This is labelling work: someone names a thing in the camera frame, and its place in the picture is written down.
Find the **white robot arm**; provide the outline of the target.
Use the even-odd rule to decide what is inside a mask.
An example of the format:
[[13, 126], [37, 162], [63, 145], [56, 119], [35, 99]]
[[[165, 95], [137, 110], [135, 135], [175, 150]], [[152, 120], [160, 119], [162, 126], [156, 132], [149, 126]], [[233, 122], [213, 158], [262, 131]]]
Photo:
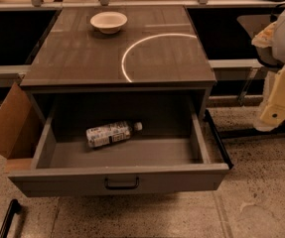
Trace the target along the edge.
[[252, 39], [252, 44], [259, 48], [270, 48], [273, 57], [284, 63], [275, 73], [273, 86], [260, 104], [254, 122], [255, 129], [268, 132], [285, 120], [285, 10], [274, 23]]

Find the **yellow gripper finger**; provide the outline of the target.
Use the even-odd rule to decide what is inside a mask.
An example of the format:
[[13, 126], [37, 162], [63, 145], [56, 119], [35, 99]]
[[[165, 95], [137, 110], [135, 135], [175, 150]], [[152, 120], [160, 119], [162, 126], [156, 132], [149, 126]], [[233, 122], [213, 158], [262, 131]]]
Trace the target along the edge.
[[272, 130], [285, 120], [285, 65], [276, 73], [269, 72], [253, 127]]

